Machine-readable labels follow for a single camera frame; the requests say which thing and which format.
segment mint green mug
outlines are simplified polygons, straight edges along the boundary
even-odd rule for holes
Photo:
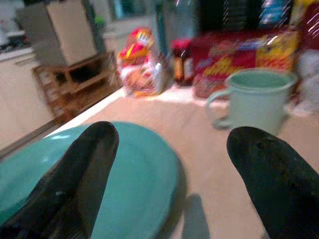
[[[209,109],[216,98],[229,95],[229,116],[215,119],[216,128],[251,126],[277,135],[287,114],[284,107],[296,80],[293,74],[265,68],[238,71],[226,79],[228,89],[212,94],[205,107]]]

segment plate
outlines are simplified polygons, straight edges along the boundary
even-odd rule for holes
[[[153,131],[113,124],[120,144],[91,238],[154,238],[170,211],[178,157]],[[87,127],[44,138],[0,164],[0,225],[23,206],[38,180]]]

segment white cabinet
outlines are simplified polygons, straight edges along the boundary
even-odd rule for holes
[[[5,145],[2,143],[4,135],[12,143],[53,120],[31,71],[39,63],[33,60],[16,65],[30,57],[32,54],[0,62],[0,150]]]

